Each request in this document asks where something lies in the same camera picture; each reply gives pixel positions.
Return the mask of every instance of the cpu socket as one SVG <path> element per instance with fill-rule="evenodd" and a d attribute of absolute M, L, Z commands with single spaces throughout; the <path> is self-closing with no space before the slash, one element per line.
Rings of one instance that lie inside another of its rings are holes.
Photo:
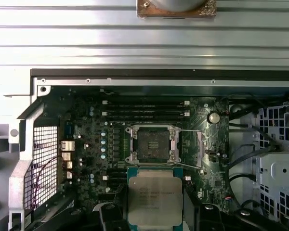
<path fill-rule="evenodd" d="M 125 161 L 133 165 L 160 165 L 180 162 L 180 128 L 173 125 L 134 125 L 125 129 L 131 135 L 131 155 Z"/>

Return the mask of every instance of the screw hole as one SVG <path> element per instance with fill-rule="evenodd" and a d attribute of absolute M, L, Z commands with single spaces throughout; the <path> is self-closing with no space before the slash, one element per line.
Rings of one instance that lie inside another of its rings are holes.
<path fill-rule="evenodd" d="M 18 131 L 16 129 L 12 129 L 10 132 L 11 136 L 15 137 L 18 136 Z"/>

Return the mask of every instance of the metal plate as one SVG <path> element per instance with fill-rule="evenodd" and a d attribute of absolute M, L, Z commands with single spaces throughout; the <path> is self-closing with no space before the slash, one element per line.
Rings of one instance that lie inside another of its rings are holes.
<path fill-rule="evenodd" d="M 129 223 L 137 226 L 178 226 L 182 223 L 182 181 L 175 177 L 131 177 Z"/>

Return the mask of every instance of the metal mesh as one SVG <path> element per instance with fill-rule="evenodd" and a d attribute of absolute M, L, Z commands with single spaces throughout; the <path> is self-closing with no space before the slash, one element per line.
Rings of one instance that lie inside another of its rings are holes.
<path fill-rule="evenodd" d="M 25 176 L 25 208 L 37 208 L 57 192 L 57 127 L 34 128 L 33 161 Z"/>

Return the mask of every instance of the chip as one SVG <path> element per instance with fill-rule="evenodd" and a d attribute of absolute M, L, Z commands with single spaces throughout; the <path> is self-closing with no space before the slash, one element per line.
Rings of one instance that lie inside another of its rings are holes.
<path fill-rule="evenodd" d="M 221 186 L 222 186 L 222 181 L 221 181 L 221 180 L 216 180 L 216 181 L 214 182 L 214 186 L 215 186 L 215 187 L 221 187 Z"/>

